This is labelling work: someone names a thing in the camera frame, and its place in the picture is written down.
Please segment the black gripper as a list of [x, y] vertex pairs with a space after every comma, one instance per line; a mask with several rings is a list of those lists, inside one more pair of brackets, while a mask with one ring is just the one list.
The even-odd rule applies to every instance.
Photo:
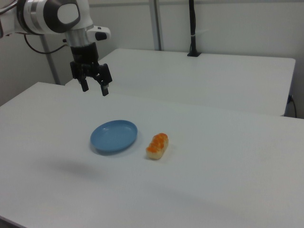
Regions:
[[102, 95], [107, 96], [112, 76], [107, 64], [98, 64], [99, 55], [96, 43], [94, 42], [82, 47], [71, 47], [71, 51], [74, 58], [74, 61], [70, 62], [72, 77], [78, 80], [83, 92], [89, 90], [86, 81], [86, 77], [89, 76], [99, 83]]

